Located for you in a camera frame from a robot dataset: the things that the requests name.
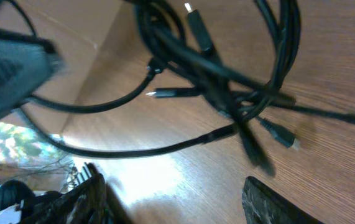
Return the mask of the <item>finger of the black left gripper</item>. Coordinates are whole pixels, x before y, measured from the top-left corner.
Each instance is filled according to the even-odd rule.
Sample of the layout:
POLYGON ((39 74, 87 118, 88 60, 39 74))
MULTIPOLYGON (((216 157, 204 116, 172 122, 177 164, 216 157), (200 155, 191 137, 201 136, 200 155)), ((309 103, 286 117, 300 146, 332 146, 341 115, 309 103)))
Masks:
POLYGON ((0 37, 0 119, 63 67, 62 57, 47 39, 0 37))

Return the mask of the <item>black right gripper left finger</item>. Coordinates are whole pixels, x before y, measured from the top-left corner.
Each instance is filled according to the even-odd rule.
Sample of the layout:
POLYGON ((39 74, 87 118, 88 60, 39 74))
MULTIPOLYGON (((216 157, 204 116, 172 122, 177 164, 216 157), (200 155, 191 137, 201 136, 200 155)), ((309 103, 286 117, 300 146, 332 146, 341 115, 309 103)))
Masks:
POLYGON ((115 217, 106 202, 104 177, 92 163, 86 163, 78 174, 81 183, 62 194, 49 192, 19 205, 22 212, 32 213, 20 223, 114 223, 115 217))

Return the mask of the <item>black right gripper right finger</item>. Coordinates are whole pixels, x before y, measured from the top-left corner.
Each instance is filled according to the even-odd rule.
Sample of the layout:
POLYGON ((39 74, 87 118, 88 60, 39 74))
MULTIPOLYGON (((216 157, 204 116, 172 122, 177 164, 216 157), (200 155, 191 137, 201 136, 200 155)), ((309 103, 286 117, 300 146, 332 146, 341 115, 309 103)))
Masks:
POLYGON ((253 176, 245 179, 242 207, 247 224, 323 224, 253 176))

